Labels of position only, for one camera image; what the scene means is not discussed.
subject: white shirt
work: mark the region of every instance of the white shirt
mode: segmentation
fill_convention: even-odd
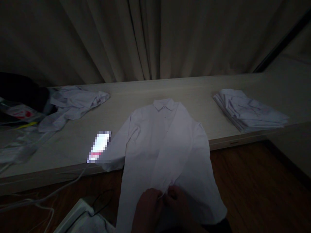
[[[164,193],[173,184],[188,195],[199,223],[216,224],[226,216],[206,133],[179,102],[155,100],[135,110],[100,159],[106,171],[124,165],[116,232],[131,231],[137,202],[146,189]],[[176,225],[176,217],[165,208],[157,232]]]

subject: shirt collar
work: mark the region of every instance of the shirt collar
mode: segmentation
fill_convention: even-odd
[[[163,107],[167,107],[169,110],[174,110],[174,101],[172,99],[154,100],[153,105],[160,111]]]

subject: shirt sleeve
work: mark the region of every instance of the shirt sleeve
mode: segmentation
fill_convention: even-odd
[[[225,218],[227,209],[214,179],[209,142],[201,123],[197,122],[194,128],[190,159],[175,184],[199,204],[194,215],[200,210],[204,213],[208,210],[209,214],[204,218],[196,219],[201,224],[216,224]]]
[[[101,154],[98,160],[98,165],[102,166],[105,171],[109,172],[122,169],[124,165],[126,145],[133,133],[138,129],[138,117],[138,112],[134,111],[111,140],[107,149]]]

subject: human hand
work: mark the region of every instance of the human hand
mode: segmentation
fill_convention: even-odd
[[[142,193],[136,206],[132,233],[154,232],[163,207],[162,198],[158,200],[161,195],[162,192],[154,188]]]
[[[192,219],[186,195],[179,187],[170,186],[167,195],[164,195],[164,201],[173,209],[181,223]]]

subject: curtain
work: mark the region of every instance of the curtain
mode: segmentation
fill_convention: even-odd
[[[3,0],[0,71],[45,85],[252,72],[308,0]]]

